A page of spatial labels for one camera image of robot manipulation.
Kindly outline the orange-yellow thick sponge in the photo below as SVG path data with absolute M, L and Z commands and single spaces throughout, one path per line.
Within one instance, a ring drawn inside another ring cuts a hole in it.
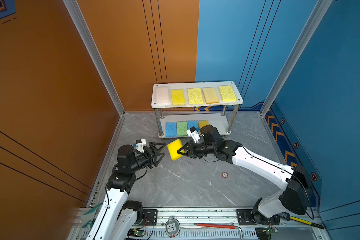
M 219 97 L 215 88 L 203 88 L 203 94 L 206 104 L 217 104 L 219 103 Z

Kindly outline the bright yellow foam sponge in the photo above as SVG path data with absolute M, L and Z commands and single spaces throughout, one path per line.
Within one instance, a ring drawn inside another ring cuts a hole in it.
M 173 161 L 181 158 L 183 155 L 178 153 L 178 150 L 180 150 L 183 147 L 183 143 L 180 139 L 176 139 L 173 142 L 169 143 L 167 145 L 168 151 L 170 154 L 170 157 Z

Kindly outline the small orange-yellow sponge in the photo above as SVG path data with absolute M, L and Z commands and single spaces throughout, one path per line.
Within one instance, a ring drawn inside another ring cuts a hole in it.
M 209 125 L 210 123 L 209 123 L 209 121 L 207 121 L 207 120 L 203 120 L 203 121 L 198 121 L 198 125 L 199 125 L 199 128 L 201 129 L 202 127 L 204 127 L 204 126 L 207 126 L 207 125 Z

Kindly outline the white foam sponge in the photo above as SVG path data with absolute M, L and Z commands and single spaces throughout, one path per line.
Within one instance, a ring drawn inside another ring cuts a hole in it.
M 155 104 L 168 105 L 169 103 L 170 103 L 170 97 L 169 97 L 168 87 L 155 88 Z

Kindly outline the green cellulose sponge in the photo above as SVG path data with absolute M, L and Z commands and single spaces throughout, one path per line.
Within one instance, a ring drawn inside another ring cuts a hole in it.
M 177 122 L 177 136 L 187 136 L 188 123 L 187 122 Z

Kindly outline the blue cellulose sponge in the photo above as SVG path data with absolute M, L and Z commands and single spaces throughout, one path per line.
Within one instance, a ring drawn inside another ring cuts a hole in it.
M 177 123 L 176 122 L 167 122 L 166 123 L 166 137 L 174 138 L 177 136 Z
M 199 122 L 198 121 L 187 121 L 187 128 L 192 133 L 194 131 L 199 131 Z

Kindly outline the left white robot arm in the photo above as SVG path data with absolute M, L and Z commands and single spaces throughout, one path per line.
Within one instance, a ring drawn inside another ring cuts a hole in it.
M 135 223 L 143 219 L 143 205 L 129 201 L 129 193 L 139 179 L 136 172 L 157 167 L 165 156 L 166 143 L 149 143 L 140 152 L 133 145 L 118 150 L 117 164 L 106 184 L 105 198 L 88 240 L 124 240 Z

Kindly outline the yellow cellulose sponge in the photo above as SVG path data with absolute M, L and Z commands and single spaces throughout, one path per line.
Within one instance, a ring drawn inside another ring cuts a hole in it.
M 204 103 L 202 90 L 200 88 L 187 89 L 190 105 L 202 105 Z
M 219 86 L 219 92 L 223 102 L 237 101 L 237 97 L 232 86 Z

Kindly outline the yellow foam sponge front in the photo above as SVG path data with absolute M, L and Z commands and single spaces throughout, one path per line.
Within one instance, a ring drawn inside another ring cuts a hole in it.
M 186 100 L 183 89 L 171 90 L 172 105 L 173 106 L 184 106 Z

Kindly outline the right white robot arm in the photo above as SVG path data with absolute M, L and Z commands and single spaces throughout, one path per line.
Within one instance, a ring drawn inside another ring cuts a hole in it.
M 250 170 L 276 185 L 279 190 L 266 198 L 259 198 L 248 214 L 258 225 L 279 222 L 278 215 L 291 212 L 303 216 L 311 207 L 312 182 L 303 166 L 283 165 L 260 156 L 241 143 L 224 140 L 218 129 L 206 125 L 197 131 L 188 130 L 191 141 L 172 151 L 189 158 L 202 159 L 214 155 L 217 160 Z

